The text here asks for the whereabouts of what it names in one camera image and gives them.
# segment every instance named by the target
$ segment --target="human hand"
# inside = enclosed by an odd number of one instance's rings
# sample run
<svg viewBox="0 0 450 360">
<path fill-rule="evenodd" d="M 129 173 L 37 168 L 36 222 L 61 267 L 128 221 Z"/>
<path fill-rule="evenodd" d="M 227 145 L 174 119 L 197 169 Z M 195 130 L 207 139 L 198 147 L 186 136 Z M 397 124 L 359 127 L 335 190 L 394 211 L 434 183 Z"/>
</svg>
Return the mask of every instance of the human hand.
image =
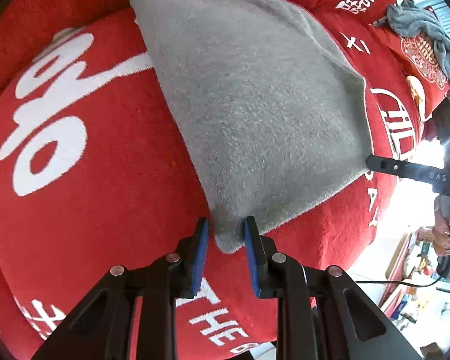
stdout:
<svg viewBox="0 0 450 360">
<path fill-rule="evenodd" d="M 448 222 L 440 213 L 440 206 L 437 197 L 433 203 L 435 210 L 435 226 L 433 227 L 433 249 L 438 256 L 450 256 L 450 228 Z"/>
</svg>

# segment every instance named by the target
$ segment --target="blue gripper pad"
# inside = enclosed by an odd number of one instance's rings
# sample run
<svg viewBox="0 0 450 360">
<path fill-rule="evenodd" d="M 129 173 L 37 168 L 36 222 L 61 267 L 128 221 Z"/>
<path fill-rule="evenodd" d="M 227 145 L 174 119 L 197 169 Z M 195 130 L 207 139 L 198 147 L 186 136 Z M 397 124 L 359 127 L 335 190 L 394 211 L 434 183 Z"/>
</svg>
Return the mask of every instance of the blue gripper pad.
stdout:
<svg viewBox="0 0 450 360">
<path fill-rule="evenodd" d="M 203 278 L 203 269 L 205 268 L 205 259 L 207 258 L 208 249 L 208 221 L 205 220 L 200 234 L 199 244 L 197 246 L 197 254 L 192 266 L 192 292 L 196 296 L 200 289 Z"/>
<path fill-rule="evenodd" d="M 250 281 L 252 284 L 253 293 L 258 298 L 260 295 L 260 288 L 258 283 L 258 264 L 255 257 L 255 250 L 253 248 L 252 235 L 248 227 L 247 220 L 243 221 L 243 231 L 245 234 L 245 249 L 247 251 L 248 270 L 250 271 Z"/>
</svg>

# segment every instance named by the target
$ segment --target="black cable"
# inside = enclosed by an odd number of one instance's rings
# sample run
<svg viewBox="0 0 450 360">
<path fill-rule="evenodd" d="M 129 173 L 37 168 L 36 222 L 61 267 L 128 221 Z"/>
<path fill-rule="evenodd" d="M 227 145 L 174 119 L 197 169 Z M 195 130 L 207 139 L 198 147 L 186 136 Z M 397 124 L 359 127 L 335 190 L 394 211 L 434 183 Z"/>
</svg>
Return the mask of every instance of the black cable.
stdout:
<svg viewBox="0 0 450 360">
<path fill-rule="evenodd" d="M 447 267 L 442 271 L 442 272 L 446 272 L 450 269 L 450 261 L 447 264 Z M 413 283 L 407 283 L 405 281 L 395 281 L 395 280 L 391 280 L 391 281 L 357 281 L 357 284 L 403 284 L 404 286 L 407 287 L 413 287 L 413 288 L 426 288 L 426 287 L 431 287 L 435 284 L 437 284 L 440 279 L 443 279 L 442 275 L 439 275 L 438 279 L 435 280 L 434 282 L 430 283 L 430 284 L 426 284 L 426 285 L 419 285 L 419 284 L 413 284 Z"/>
</svg>

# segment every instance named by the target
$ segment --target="silver screw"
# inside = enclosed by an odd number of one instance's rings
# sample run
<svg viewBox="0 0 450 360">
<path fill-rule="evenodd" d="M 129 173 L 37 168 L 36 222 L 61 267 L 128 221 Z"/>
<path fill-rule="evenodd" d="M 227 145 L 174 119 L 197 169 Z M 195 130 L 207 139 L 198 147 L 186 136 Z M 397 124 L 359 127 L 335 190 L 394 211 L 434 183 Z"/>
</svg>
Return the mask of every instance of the silver screw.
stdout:
<svg viewBox="0 0 450 360">
<path fill-rule="evenodd" d="M 343 270 L 339 266 L 334 265 L 328 268 L 328 273 L 336 278 L 339 278 L 343 274 Z"/>
<path fill-rule="evenodd" d="M 120 276 L 120 275 L 122 275 L 124 272 L 125 272 L 125 268 L 124 268 L 123 266 L 121 266 L 121 265 L 113 266 L 112 269 L 110 269 L 110 273 L 111 273 L 113 276 Z"/>
<path fill-rule="evenodd" d="M 180 261 L 180 255 L 178 253 L 169 253 L 166 255 L 165 260 L 169 263 L 177 263 Z"/>
<path fill-rule="evenodd" d="M 285 256 L 283 253 L 275 253 L 272 257 L 272 260 L 274 260 L 276 263 L 284 263 L 287 259 L 287 256 Z"/>
</svg>

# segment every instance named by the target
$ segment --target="folded gray cloth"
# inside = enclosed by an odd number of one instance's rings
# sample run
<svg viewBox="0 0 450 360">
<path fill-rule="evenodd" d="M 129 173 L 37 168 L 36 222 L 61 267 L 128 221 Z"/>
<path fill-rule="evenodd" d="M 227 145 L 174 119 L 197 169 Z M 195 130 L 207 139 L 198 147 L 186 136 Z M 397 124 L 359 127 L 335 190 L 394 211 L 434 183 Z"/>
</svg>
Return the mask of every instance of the folded gray cloth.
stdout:
<svg viewBox="0 0 450 360">
<path fill-rule="evenodd" d="M 387 20 L 390 27 L 404 38 L 425 32 L 433 40 L 438 64 L 450 80 L 450 36 L 432 12 L 417 7 L 413 0 L 404 0 L 401 6 L 388 6 Z"/>
<path fill-rule="evenodd" d="M 282 0 L 130 0 L 222 251 L 356 180 L 371 154 L 365 80 Z"/>
</svg>

